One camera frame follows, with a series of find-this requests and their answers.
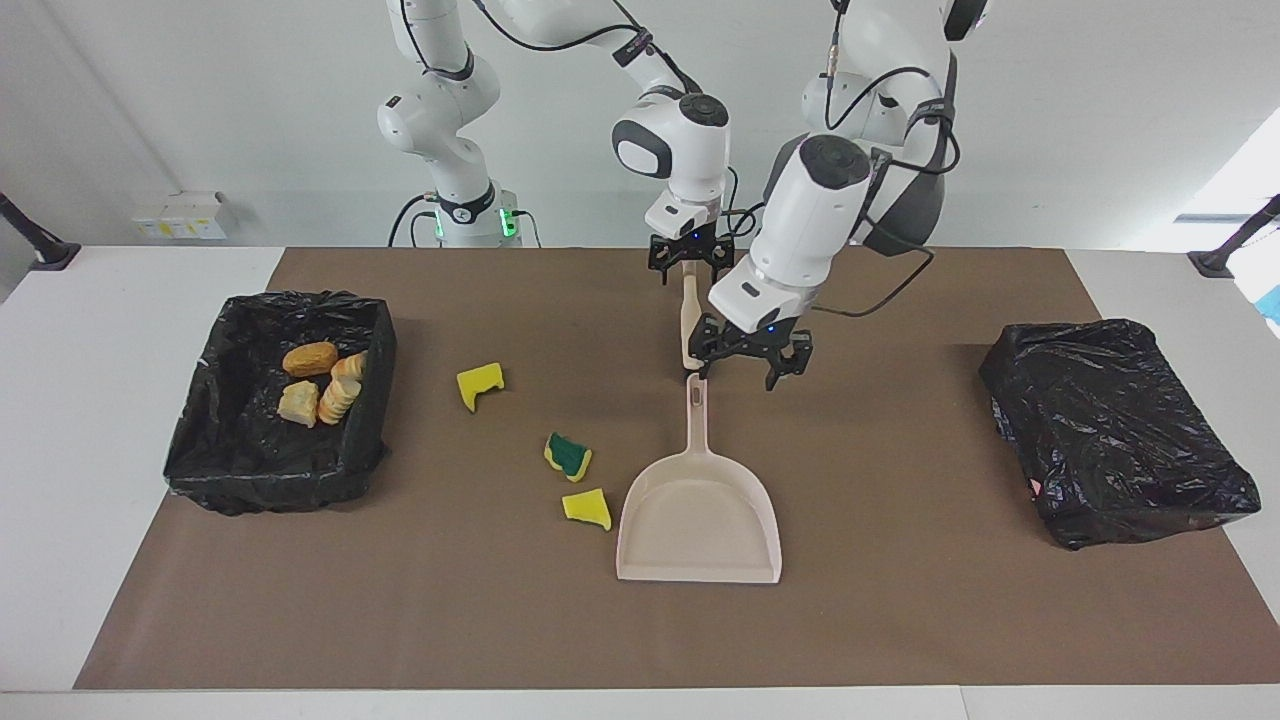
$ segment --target black trash bag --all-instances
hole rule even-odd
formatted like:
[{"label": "black trash bag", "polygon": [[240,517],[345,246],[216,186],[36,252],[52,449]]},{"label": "black trash bag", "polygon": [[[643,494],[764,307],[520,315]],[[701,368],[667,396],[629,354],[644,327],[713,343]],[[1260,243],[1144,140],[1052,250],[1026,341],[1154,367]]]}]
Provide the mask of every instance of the black trash bag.
[{"label": "black trash bag", "polygon": [[[367,350],[360,396],[338,425],[307,428],[276,415],[298,382],[280,366],[308,342],[346,357]],[[298,512],[355,500],[383,456],[383,418],[396,365],[387,302],[349,292],[232,297],[209,333],[164,474],[174,493],[224,515]],[[320,386],[329,375],[308,378]]]},{"label": "black trash bag", "polygon": [[1148,542],[1261,510],[1258,488],[1133,320],[1009,325],[979,370],[1059,544]]}]

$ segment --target black stand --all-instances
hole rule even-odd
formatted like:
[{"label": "black stand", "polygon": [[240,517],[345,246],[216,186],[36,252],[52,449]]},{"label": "black stand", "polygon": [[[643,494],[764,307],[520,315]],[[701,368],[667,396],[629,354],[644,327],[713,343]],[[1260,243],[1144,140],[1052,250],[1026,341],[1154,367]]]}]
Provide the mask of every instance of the black stand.
[{"label": "black stand", "polygon": [[36,259],[31,263],[32,270],[61,270],[79,252],[78,243],[63,242],[58,236],[40,227],[3,192],[0,192],[0,215],[9,220],[9,224],[22,233],[36,251]]},{"label": "black stand", "polygon": [[1258,231],[1267,227],[1271,220],[1280,215],[1280,195],[1276,195],[1267,202],[1266,208],[1261,209],[1252,218],[1240,225],[1240,229],[1235,231],[1222,247],[1217,250],[1210,250],[1208,252],[1188,252],[1187,256],[1190,258],[1192,265],[1199,270],[1199,274],[1206,278],[1233,278],[1231,270],[1226,269],[1226,260],[1233,252],[1244,247],[1244,243],[1249,241],[1251,237],[1258,234]]}]

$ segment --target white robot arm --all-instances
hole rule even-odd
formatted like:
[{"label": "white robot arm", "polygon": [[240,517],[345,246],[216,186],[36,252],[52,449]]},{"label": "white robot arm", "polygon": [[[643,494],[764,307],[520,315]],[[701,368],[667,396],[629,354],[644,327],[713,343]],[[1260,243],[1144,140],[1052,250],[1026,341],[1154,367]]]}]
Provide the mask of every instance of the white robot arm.
[{"label": "white robot arm", "polygon": [[[676,240],[719,219],[728,113],[680,72],[646,29],[620,24],[618,8],[604,0],[495,0],[516,37],[483,0],[474,1],[517,44],[535,50],[595,45],[640,86],[640,99],[613,127],[613,150],[631,172],[667,181],[645,214],[654,232]],[[502,245],[509,234],[497,201],[502,191],[480,149],[457,136],[497,102],[498,79],[467,47],[456,0],[387,0],[387,8],[401,53],[426,72],[379,108],[383,136],[431,165],[445,238],[461,238],[451,245]]]},{"label": "white robot arm", "polygon": [[[489,63],[463,40],[457,0],[387,0],[387,12],[401,54],[425,68],[421,78],[378,109],[383,137],[431,168],[444,242],[513,243],[503,191],[489,178],[484,152],[458,137],[462,127],[493,108],[500,88]],[[506,204],[513,205],[509,193]]]},{"label": "white robot arm", "polygon": [[[595,35],[586,44],[609,53],[640,86],[640,99],[613,126],[612,140],[614,155],[628,170],[667,181],[645,213],[654,232],[676,240],[719,219],[728,167],[728,111],[654,45],[649,31],[632,22],[626,29],[596,33],[618,20],[617,8],[604,0],[495,4],[521,38],[540,47]],[[476,0],[476,5],[484,10],[483,1]]]},{"label": "white robot arm", "polygon": [[[858,242],[884,255],[924,245],[942,209],[942,176],[959,161],[947,44],[968,36],[986,5],[855,0],[847,9],[828,72],[804,95],[805,119],[822,135],[783,146],[750,254],[709,293],[727,325],[705,316],[695,333],[690,350],[704,372],[718,357],[754,355],[769,360],[769,388],[803,373],[812,338],[792,331],[835,255]],[[854,72],[836,72],[841,51]]]}]

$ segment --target dustpan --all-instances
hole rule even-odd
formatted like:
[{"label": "dustpan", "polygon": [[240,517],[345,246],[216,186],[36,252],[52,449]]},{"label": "dustpan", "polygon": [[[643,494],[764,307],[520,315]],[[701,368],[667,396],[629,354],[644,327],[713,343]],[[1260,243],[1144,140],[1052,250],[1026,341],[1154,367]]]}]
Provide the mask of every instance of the dustpan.
[{"label": "dustpan", "polygon": [[[687,282],[685,297],[687,304]],[[618,579],[777,583],[782,577],[769,493],[755,473],[710,451],[707,401],[707,380],[691,374],[689,445],[631,484],[618,528]]]}]

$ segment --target white table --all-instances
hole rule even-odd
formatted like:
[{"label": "white table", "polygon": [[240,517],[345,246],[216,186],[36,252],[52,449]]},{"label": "white table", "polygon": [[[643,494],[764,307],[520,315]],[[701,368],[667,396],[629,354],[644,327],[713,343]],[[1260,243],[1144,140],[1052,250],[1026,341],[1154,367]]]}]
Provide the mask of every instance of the white table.
[{"label": "white table", "polygon": [[[69,692],[165,493],[192,363],[223,301],[279,249],[87,247],[0,305],[0,717],[1037,717],[1280,715],[1280,685],[604,692]],[[1105,316],[1149,325],[1224,442],[1280,497],[1280,341],[1230,282],[1180,255],[1071,252]],[[1280,515],[1228,534],[1272,614]]]}]

